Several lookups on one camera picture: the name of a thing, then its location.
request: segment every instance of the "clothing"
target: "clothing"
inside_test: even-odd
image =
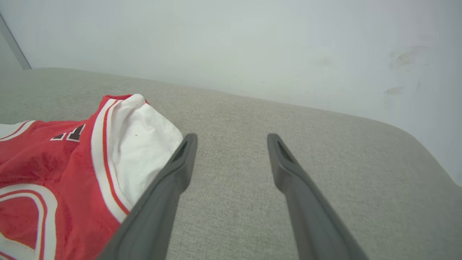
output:
[[[181,141],[139,94],[84,121],[0,125],[0,258],[96,258]]]

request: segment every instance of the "jersey number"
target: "jersey number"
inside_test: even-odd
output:
[[[69,141],[74,141],[74,142],[79,142],[79,139],[80,139],[80,133],[82,132],[82,130],[85,128],[85,125],[81,125],[79,127],[77,127],[76,129],[74,129],[72,132],[69,133],[69,135],[67,136],[66,140],[69,140]],[[61,141],[64,139],[64,137],[66,136],[67,133],[62,133],[58,136],[55,136],[53,138],[51,138],[50,140],[51,141]]]

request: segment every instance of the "fabric upholstery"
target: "fabric upholstery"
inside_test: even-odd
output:
[[[198,135],[167,259],[297,259],[266,135],[278,133],[370,259],[462,259],[462,188],[411,135],[377,121],[71,69],[0,78],[0,123],[82,120],[106,94],[140,93]]]

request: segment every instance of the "white trim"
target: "white trim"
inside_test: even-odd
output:
[[[42,204],[40,199],[37,195],[27,192],[28,190],[34,191],[38,193],[45,205]],[[56,208],[58,206],[58,202],[54,194],[47,188],[35,185],[35,184],[18,184],[18,185],[11,185],[0,189],[0,196],[16,191],[24,191],[21,193],[16,193],[12,195],[5,196],[0,198],[0,202],[6,201],[12,198],[20,198],[20,197],[29,197],[34,200],[35,204],[37,205],[38,209],[38,227],[37,227],[37,239],[35,250],[32,257],[30,252],[30,247],[19,243],[17,241],[12,241],[5,238],[3,235],[0,235],[0,248],[3,253],[16,258],[17,260],[25,260],[25,259],[35,259],[38,260],[40,258],[40,248],[41,244],[44,243],[43,247],[43,259],[44,260],[52,260],[55,258],[56,253],[56,224],[55,224],[55,214]],[[44,208],[47,209],[47,215],[45,216],[45,227],[42,226],[43,218],[44,218]],[[44,234],[44,241],[42,241],[42,230],[45,231]]]
[[[116,117],[116,115],[112,115],[112,112],[114,111],[114,108],[118,106],[122,100],[119,100],[116,102],[115,105],[113,105],[111,108],[109,108],[109,113],[108,113],[108,119],[107,119],[107,126],[106,126],[106,149],[107,149],[107,156],[108,156],[108,165],[109,165],[109,173],[111,174],[111,179],[113,180],[114,183],[114,191],[117,194],[117,197],[119,198],[120,202],[127,208],[128,210],[132,209],[131,203],[125,198],[125,196],[122,193],[122,190],[120,189],[119,186],[119,181],[117,179],[117,174],[116,174],[116,169],[114,168],[114,163],[112,161],[112,144],[113,139],[112,139],[112,118]]]
[[[125,212],[119,207],[116,203],[114,197],[111,193],[110,183],[106,176],[106,170],[104,167],[104,153],[103,153],[103,124],[104,124],[104,115],[106,111],[114,104],[116,106],[120,103],[121,100],[116,101],[115,99],[109,99],[106,101],[106,104],[101,108],[101,111],[98,113],[95,125],[91,132],[91,159],[93,161],[93,168],[95,169],[96,179],[98,180],[98,185],[103,196],[104,203],[108,207],[108,210],[111,214],[122,223],[122,221],[127,217]],[[114,189],[119,188],[117,178],[113,178],[113,187]]]
[[[5,135],[4,137],[0,137],[0,142],[1,142],[1,141],[7,141],[7,140],[10,140],[10,139],[13,139],[13,138],[19,136],[20,134],[24,133],[24,132],[35,122],[35,120],[24,121],[24,122],[17,123],[17,124],[19,124],[18,127],[20,127],[22,124],[24,124],[23,127],[21,127],[21,128],[19,129],[19,131],[17,131],[16,133],[14,133],[16,130],[18,130],[18,129],[16,128],[14,131],[11,131],[11,132],[10,132],[10,134],[14,133],[14,135],[9,136],[10,134],[8,134],[8,135]]]
[[[18,130],[24,123],[28,122],[23,121],[19,122],[16,124],[0,124],[0,138],[5,138],[9,136],[10,134],[14,133],[16,130]]]

